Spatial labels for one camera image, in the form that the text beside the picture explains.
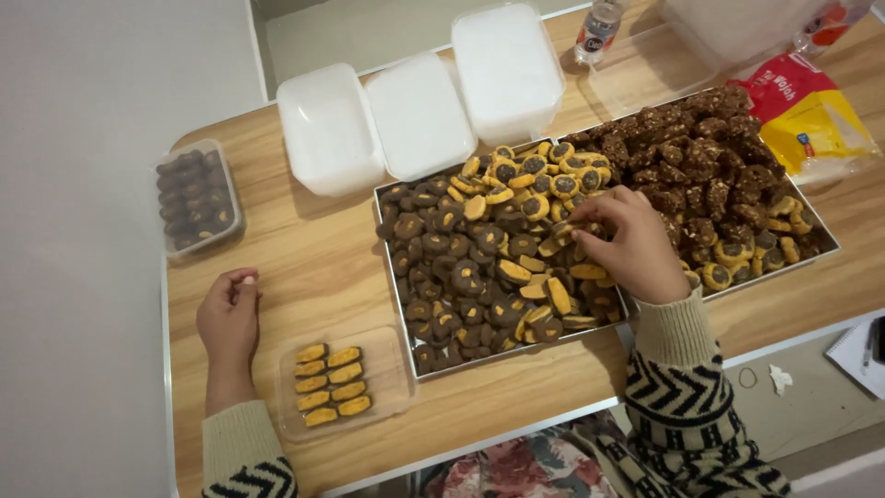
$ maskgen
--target metal tray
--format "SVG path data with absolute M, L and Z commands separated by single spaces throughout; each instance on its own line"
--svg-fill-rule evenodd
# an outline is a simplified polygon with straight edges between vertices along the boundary
M 660 103 L 660 104 L 658 104 L 658 105 L 654 105 L 653 107 L 658 107 L 658 106 L 660 106 L 660 105 L 665 105 L 665 104 L 674 104 L 674 103 L 676 103 L 676 102 L 680 102 L 680 101 L 682 101 L 682 100 L 685 100 L 686 98 L 689 98 L 689 97 L 691 97 L 691 96 L 693 96 L 693 95 L 695 95 L 695 94 L 702 93 L 702 92 L 705 92 L 705 91 L 706 91 L 706 89 L 704 89 L 704 90 L 699 90 L 699 91 L 697 91 L 697 92 L 695 92 L 695 93 L 692 93 L 692 94 L 690 94 L 690 95 L 686 95 L 685 97 L 677 97 L 677 98 L 674 98 L 674 99 L 672 99 L 672 100 L 668 100 L 668 101 L 666 101 L 666 102 L 662 102 L 662 103 Z M 632 116 L 632 115 L 634 115 L 634 114 L 638 114 L 639 112 L 640 112 L 640 111 L 636 111 L 635 113 L 625 114 L 625 115 L 620 116 L 619 118 L 617 118 L 617 119 L 613 119 L 613 120 L 611 120 L 611 121 L 620 121 L 620 120 L 622 120 L 622 119 L 624 119 L 624 118 L 626 118 L 626 117 Z M 604 121 L 604 122 L 602 122 L 602 123 L 599 123 L 599 124 L 597 124 L 597 125 L 595 125 L 595 126 L 591 126 L 591 127 L 589 127 L 589 128 L 579 129 L 579 130 L 577 130 L 577 131 L 574 131 L 573 133 L 581 133 L 582 131 L 586 132 L 586 131 L 589 131 L 589 130 L 591 130 L 591 129 L 593 129 L 593 128 L 596 128 L 596 127 L 602 126 L 602 125 L 605 124 L 606 122 L 609 122 L 609 121 Z M 556 143 L 558 144 L 558 143 L 559 143 L 559 140 L 562 140 L 563 138 L 566 138 L 566 137 L 569 136 L 569 135 L 571 135 L 571 134 L 567 134 L 567 135 L 563 135 L 563 136 L 559 137 L 559 138 L 556 140 Z M 711 301 L 711 300 L 715 300 L 715 299 L 717 299 L 717 298 L 721 298 L 722 296 L 727 296 L 728 294 L 730 294 L 730 293 L 732 293 L 732 292 L 737 292 L 737 291 L 740 291 L 741 289 L 746 289 L 747 287 L 751 287 L 752 285 L 758 284 L 758 283 L 760 283 L 760 282 L 765 282 L 765 280 L 768 280 L 768 279 L 770 279 L 770 278 L 774 278 L 774 277 L 776 277 L 776 276 L 780 276 L 780 275 L 783 275 L 783 274 L 785 274 L 785 273 L 789 273 L 790 271 L 793 271 L 794 269 L 801 268 L 801 267 L 803 267 L 803 266 L 809 265 L 809 264 L 811 264 L 811 263 L 817 261 L 818 259 L 820 259 L 820 258 L 822 258 L 822 257 L 824 257 L 824 256 L 828 256 L 828 255 L 830 255 L 830 254 L 833 254 L 833 253 L 835 253 L 836 251 L 838 251 L 839 249 L 842 248 L 842 247 L 839 245 L 839 243 L 836 241 L 835 237 L 833 237 L 833 233 L 827 228 L 827 225 L 825 225 L 824 222 L 823 222 L 823 220 L 820 219 L 820 216 L 818 215 L 817 211 L 814 210 L 814 207 L 812 207 L 811 203 L 808 202 L 808 199 L 805 198 L 805 195 L 802 193 L 802 191 L 799 190 L 799 188 L 798 188 L 798 187 L 796 186 L 796 184 L 793 182 L 793 179 L 792 179 L 792 178 L 789 178 L 789 182 L 790 182 L 790 184 L 793 186 L 793 197 L 798 198 L 799 200 L 801 200 L 802 203 L 805 204 L 805 207 L 807 207 L 809 210 L 811 210 L 812 214 L 814 215 L 814 226 L 815 226 L 815 227 L 819 227 L 819 228 L 822 229 L 822 231 L 823 231 L 823 235 L 824 235 L 824 237 L 823 237 L 823 238 L 821 239 L 821 241 L 820 241 L 820 242 L 821 242 L 820 254 L 818 254 L 817 256 L 814 256 L 813 258 L 809 258 L 809 259 L 804 260 L 804 261 L 799 261 L 799 262 L 796 263 L 796 264 L 789 265 L 789 266 L 784 266 L 784 268 L 777 269 L 777 270 L 775 270 L 775 271 L 773 271 L 773 272 L 771 272 L 771 273 L 767 273 L 767 274 L 765 274 L 765 275 L 763 275 L 763 276 L 760 276 L 759 278 L 754 278 L 753 280 L 750 280 L 749 282 L 744 282 L 743 284 L 738 284 L 738 285 L 735 285 L 735 286 L 733 286 L 733 287 L 728 287 L 725 291 L 720 291 L 720 292 L 716 292 L 715 294 L 711 294 L 711 295 L 709 295 L 709 296 L 705 296 L 705 297 L 704 297 L 704 302 L 708 302 L 708 301 Z
M 541 142 L 548 142 L 553 145 L 557 144 L 557 141 L 553 140 L 552 138 L 543 138 L 541 140 L 535 140 L 534 142 L 530 142 L 528 144 L 523 144 L 518 147 L 513 147 L 513 150 L 516 153 L 524 152 L 524 151 L 531 149 L 532 147 L 540 144 Z M 460 171 L 460 168 L 462 166 L 463 166 L 463 164 L 458 164 L 456 166 L 445 169 L 440 173 L 436 173 L 432 176 L 436 176 L 436 175 L 440 175 L 440 174 L 449 174 L 454 171 Z M 426 179 L 427 178 L 423 178 L 421 180 L 416 180 L 415 182 L 388 183 L 387 185 L 382 185 L 381 187 L 375 188 L 374 189 L 375 212 L 378 215 L 378 220 L 381 219 L 381 204 L 380 204 L 381 194 L 383 194 L 386 191 L 389 191 L 391 188 L 393 188 L 396 185 L 400 185 L 403 183 L 420 183 Z M 393 273 L 393 261 L 390 259 L 390 245 L 387 241 L 384 241 L 384 265 L 387 268 L 387 273 L 388 273 L 388 277 L 389 277 L 389 281 L 390 281 L 390 289 L 392 290 L 394 298 L 396 300 L 396 311 L 399 316 L 400 331 L 403 334 L 405 344 L 407 344 L 409 346 L 409 369 L 411 370 L 412 375 L 415 378 L 417 378 L 419 382 L 424 382 L 426 380 L 429 380 L 429 379 L 435 378 L 435 377 L 446 376 L 446 375 L 449 375 L 449 374 L 457 372 L 457 371 L 470 369 L 470 368 L 473 368 L 473 367 L 476 367 L 479 365 L 484 365 L 484 364 L 487 364 L 490 362 L 496 362 L 496 361 L 506 358 L 508 356 L 513 356 L 514 354 L 522 354 L 522 353 L 525 353 L 526 351 L 532 351 L 532 350 L 539 349 L 541 347 L 554 345 L 554 344 L 557 344 L 558 342 L 561 342 L 561 341 L 573 340 L 574 338 L 576 338 L 578 336 L 582 336 L 584 334 L 588 334 L 593 331 L 600 331 L 600 330 L 608 328 L 608 327 L 617 327 L 618 325 L 626 323 L 627 319 L 629 318 L 629 313 L 627 311 L 627 306 L 624 301 L 624 296 L 621 294 L 620 288 L 617 285 L 615 285 L 615 292 L 618 294 L 618 306 L 620 308 L 621 317 L 622 317 L 620 322 L 609 323 L 603 327 L 596 327 L 595 329 L 587 329 L 585 331 L 577 331 L 575 333 L 564 335 L 561 338 L 559 338 L 556 341 L 551 342 L 551 343 L 538 343 L 538 344 L 532 344 L 532 345 L 517 345 L 516 347 L 514 347 L 510 351 L 492 354 L 491 356 L 489 356 L 487 358 L 482 358 L 480 360 L 473 360 L 471 362 L 466 362 L 461 365 L 458 365 L 457 367 L 451 367 L 446 370 L 442 370 L 442 371 L 438 371 L 438 372 L 431 372 L 426 375 L 419 376 L 418 369 L 415 366 L 415 356 L 414 356 L 414 354 L 412 354 L 412 348 L 415 347 L 417 344 L 421 344 L 421 341 L 418 340 L 416 342 L 416 339 L 412 338 L 409 334 L 409 331 L 406 329 L 405 315 L 403 313 L 403 303 L 400 302 L 399 294 L 396 292 L 396 275 L 394 275 L 394 273 Z

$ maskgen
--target notebook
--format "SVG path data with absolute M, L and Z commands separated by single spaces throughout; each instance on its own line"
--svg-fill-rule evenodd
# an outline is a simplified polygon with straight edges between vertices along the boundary
M 870 393 L 885 400 L 885 365 L 871 360 L 866 372 L 863 371 L 864 350 L 872 323 L 864 322 L 848 329 L 825 354 Z

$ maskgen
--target beige sweater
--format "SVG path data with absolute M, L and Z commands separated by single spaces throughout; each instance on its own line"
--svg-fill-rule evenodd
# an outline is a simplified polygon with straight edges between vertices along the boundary
M 624 446 L 576 433 L 622 496 L 779 497 L 789 483 L 758 459 L 758 447 L 732 406 L 719 346 L 708 332 L 700 289 L 665 306 L 640 303 L 636 346 L 627 366 Z M 296 496 L 294 473 L 263 401 L 203 422 L 203 496 Z

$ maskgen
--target plastic bag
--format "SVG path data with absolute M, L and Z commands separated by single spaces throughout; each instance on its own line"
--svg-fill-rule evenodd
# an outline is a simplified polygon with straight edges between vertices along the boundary
M 759 135 L 797 184 L 844 178 L 881 156 L 835 83 L 797 54 L 781 54 L 728 84 L 750 93 Z

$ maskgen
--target wooden table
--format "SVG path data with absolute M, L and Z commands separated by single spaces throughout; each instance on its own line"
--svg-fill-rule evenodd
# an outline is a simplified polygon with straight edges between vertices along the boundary
M 635 3 L 621 36 L 661 22 L 651 4 Z M 546 21 L 567 62 L 568 84 L 549 136 L 610 118 L 581 77 L 586 72 L 571 64 L 570 50 L 584 14 Z M 450 51 L 442 55 L 451 57 Z M 885 74 L 885 27 L 868 16 L 819 64 L 881 141 L 885 100 L 876 75 Z M 253 369 L 258 393 L 274 420 L 277 362 L 292 338 L 332 325 L 362 331 L 396 322 L 369 191 L 319 198 L 296 182 L 275 106 L 199 129 L 175 147 L 205 137 L 224 147 L 248 228 L 239 239 L 199 258 L 170 262 L 168 268 L 175 469 L 181 496 L 187 497 L 199 495 L 203 465 L 206 356 L 194 316 L 219 273 L 260 268 L 265 297 Z M 883 188 L 885 168 L 878 167 L 825 190 L 807 191 L 843 249 L 710 304 L 712 327 L 726 356 L 885 306 Z M 623 392 L 626 357 L 617 333 L 602 330 L 426 382 L 402 416 L 304 444 L 284 442 L 284 448 L 302 496 L 318 494 L 609 400 Z

